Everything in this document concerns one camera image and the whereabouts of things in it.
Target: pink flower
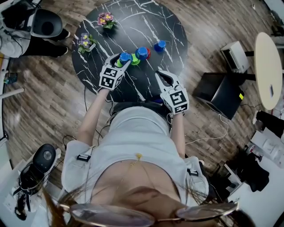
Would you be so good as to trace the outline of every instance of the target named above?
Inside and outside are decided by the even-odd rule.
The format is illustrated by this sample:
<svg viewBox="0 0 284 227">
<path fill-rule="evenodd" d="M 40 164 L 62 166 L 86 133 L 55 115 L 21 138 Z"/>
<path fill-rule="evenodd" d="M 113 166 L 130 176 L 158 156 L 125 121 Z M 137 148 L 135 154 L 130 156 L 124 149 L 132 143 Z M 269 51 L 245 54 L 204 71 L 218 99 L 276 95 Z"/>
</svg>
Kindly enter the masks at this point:
<svg viewBox="0 0 284 227">
<path fill-rule="evenodd" d="M 104 18 L 105 20 L 113 20 L 114 16 L 112 16 L 110 12 L 106 12 Z"/>
<path fill-rule="evenodd" d="M 104 25 L 106 23 L 107 23 L 106 20 L 102 16 L 98 18 L 98 25 Z"/>
</svg>

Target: eyeglasses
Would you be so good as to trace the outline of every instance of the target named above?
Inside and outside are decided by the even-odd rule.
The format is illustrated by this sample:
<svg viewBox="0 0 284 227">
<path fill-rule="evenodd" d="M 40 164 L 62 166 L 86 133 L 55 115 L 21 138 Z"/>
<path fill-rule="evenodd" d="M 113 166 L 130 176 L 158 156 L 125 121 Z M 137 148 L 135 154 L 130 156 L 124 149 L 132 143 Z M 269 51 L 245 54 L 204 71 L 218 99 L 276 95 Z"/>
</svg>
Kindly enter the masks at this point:
<svg viewBox="0 0 284 227">
<path fill-rule="evenodd" d="M 60 206 L 70 212 L 76 221 L 99 227 L 149 227 L 164 221 L 206 221 L 229 215 L 239 208 L 238 202 L 186 207 L 176 211 L 176 218 L 156 220 L 147 213 L 117 206 L 95 204 L 75 204 L 70 207 L 60 204 Z"/>
</svg>

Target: black marble table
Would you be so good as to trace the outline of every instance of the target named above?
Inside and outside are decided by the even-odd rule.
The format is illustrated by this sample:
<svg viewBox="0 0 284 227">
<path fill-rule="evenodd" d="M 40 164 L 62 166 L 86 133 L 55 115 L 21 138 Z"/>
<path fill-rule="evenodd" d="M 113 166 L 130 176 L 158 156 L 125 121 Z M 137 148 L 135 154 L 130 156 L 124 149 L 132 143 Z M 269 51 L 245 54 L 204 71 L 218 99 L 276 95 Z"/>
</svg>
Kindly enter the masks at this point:
<svg viewBox="0 0 284 227">
<path fill-rule="evenodd" d="M 111 12 L 117 22 L 111 30 L 97 24 L 99 13 Z M 81 54 L 81 34 L 88 32 L 98 41 L 91 52 Z M 157 53 L 154 44 L 166 41 L 166 50 Z M 187 39 L 179 19 L 164 5 L 151 0 L 113 0 L 94 9 L 81 22 L 72 46 L 72 61 L 82 83 L 95 94 L 100 89 L 99 73 L 113 54 L 134 53 L 139 47 L 151 50 L 151 57 L 129 66 L 120 85 L 107 97 L 115 102 L 152 100 L 160 94 L 154 72 L 167 70 L 179 75 L 187 59 Z"/>
</svg>

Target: black clip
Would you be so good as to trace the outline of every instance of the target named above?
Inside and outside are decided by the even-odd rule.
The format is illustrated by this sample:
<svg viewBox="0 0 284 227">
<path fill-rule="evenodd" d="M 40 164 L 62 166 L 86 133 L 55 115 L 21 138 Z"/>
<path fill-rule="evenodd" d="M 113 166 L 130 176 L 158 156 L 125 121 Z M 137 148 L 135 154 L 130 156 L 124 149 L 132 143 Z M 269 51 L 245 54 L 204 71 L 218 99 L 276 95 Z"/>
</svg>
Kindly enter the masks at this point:
<svg viewBox="0 0 284 227">
<path fill-rule="evenodd" d="M 190 176 L 198 176 L 199 175 L 197 171 L 191 172 L 189 168 L 187 169 L 187 172 L 189 173 Z"/>
<path fill-rule="evenodd" d="M 79 161 L 85 161 L 85 162 L 88 162 L 90 158 L 91 158 L 91 156 L 90 156 L 90 155 L 87 155 L 87 154 L 79 154 L 79 155 L 77 156 L 77 160 L 79 160 Z"/>
</svg>

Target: blue cup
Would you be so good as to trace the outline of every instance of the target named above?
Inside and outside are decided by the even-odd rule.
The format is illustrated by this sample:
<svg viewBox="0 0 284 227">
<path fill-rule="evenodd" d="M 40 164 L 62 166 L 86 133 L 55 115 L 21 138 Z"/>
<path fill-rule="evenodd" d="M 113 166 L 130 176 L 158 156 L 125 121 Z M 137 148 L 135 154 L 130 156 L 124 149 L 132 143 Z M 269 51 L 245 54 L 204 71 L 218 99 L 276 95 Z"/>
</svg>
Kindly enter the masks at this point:
<svg viewBox="0 0 284 227">
<path fill-rule="evenodd" d="M 166 42 L 161 40 L 154 44 L 154 49 L 156 52 L 163 52 L 166 48 Z"/>
<path fill-rule="evenodd" d="M 131 62 L 133 61 L 133 57 L 131 56 L 131 54 L 128 53 L 120 54 L 119 61 L 122 65 L 125 65 L 128 60 L 130 60 Z"/>
<path fill-rule="evenodd" d="M 148 51 L 147 51 L 147 48 L 146 47 L 141 47 L 141 48 L 138 48 L 136 51 L 135 51 L 135 55 L 136 57 L 139 59 L 139 60 L 146 60 L 147 57 L 148 57 Z"/>
</svg>

